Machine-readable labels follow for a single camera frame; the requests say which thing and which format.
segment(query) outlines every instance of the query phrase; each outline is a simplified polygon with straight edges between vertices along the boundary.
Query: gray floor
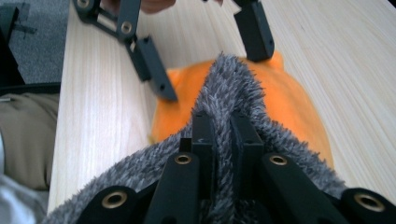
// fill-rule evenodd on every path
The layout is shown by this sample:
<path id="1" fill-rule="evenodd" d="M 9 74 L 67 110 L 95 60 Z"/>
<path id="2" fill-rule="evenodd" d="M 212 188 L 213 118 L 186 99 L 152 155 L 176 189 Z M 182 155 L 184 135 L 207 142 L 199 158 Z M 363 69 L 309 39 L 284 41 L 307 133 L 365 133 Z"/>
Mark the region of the gray floor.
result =
<path id="1" fill-rule="evenodd" d="M 17 4 L 17 24 L 34 34 L 14 30 L 9 47 L 26 83 L 60 82 L 64 64 L 68 0 L 0 0 L 0 6 Z"/>

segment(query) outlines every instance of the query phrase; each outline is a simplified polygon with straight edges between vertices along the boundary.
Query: furry texture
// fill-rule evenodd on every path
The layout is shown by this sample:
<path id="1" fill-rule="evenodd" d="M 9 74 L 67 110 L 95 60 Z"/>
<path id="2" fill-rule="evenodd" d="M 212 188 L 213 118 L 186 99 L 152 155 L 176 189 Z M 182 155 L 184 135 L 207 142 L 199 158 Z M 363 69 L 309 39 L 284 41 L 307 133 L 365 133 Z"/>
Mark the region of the furry texture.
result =
<path id="1" fill-rule="evenodd" d="M 231 55 L 217 58 L 192 111 L 204 110 L 209 115 L 217 137 L 217 191 L 212 203 L 202 204 L 202 223 L 255 222 L 250 209 L 253 202 L 233 200 L 230 117 L 235 110 L 250 118 L 267 150 L 293 158 L 319 189 L 335 197 L 340 197 L 346 189 L 344 182 L 317 154 L 308 150 L 306 143 L 299 142 L 289 130 L 268 118 L 262 97 L 259 83 L 243 63 Z M 82 210 L 102 189 L 119 185 L 138 192 L 158 180 L 167 158 L 177 152 L 181 137 L 191 137 L 191 122 L 161 143 L 139 150 L 116 163 L 49 214 L 44 223 L 75 223 Z"/>

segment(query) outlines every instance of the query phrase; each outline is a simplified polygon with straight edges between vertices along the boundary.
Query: orange plush toy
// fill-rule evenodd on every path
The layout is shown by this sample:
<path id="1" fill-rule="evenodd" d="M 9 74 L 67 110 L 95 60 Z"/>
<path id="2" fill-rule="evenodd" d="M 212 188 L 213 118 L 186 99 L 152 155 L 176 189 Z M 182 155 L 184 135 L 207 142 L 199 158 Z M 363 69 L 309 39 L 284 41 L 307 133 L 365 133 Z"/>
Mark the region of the orange plush toy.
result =
<path id="1" fill-rule="evenodd" d="M 284 71 L 282 56 L 275 52 L 270 60 L 253 63 L 241 59 L 261 83 L 264 104 L 269 118 L 283 124 L 308 148 L 319 153 L 333 168 L 329 140 L 317 110 L 304 88 Z M 177 93 L 177 102 L 158 100 L 151 137 L 160 142 L 177 133 L 191 118 L 191 109 L 204 85 L 205 77 L 214 61 L 168 70 L 168 76 Z"/>

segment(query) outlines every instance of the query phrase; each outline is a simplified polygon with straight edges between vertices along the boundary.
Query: person's hand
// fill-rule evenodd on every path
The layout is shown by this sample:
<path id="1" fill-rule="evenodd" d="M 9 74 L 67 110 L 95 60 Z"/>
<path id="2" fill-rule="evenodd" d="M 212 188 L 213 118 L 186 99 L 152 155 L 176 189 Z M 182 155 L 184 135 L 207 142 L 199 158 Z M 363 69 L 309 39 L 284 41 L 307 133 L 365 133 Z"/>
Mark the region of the person's hand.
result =
<path id="1" fill-rule="evenodd" d="M 171 7 L 175 2 L 176 0 L 142 0 L 140 9 L 148 14 L 152 14 Z M 119 14 L 120 0 L 102 0 L 102 3 L 106 9 Z"/>

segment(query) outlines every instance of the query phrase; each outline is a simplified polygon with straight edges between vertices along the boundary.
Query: wooden table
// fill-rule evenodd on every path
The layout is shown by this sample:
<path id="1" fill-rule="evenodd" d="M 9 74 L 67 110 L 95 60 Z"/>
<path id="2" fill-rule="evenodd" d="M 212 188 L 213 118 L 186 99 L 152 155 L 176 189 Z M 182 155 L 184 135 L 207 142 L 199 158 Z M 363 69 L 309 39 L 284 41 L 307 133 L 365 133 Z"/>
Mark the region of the wooden table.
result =
<path id="1" fill-rule="evenodd" d="M 387 0 L 263 1 L 286 70 L 307 90 L 331 141 L 336 172 L 350 187 L 396 203 L 396 9 Z M 244 56 L 237 7 L 177 0 L 141 15 L 167 68 Z M 149 144 L 155 98 L 122 45 L 73 7 L 67 31 L 49 210 L 114 162 Z"/>

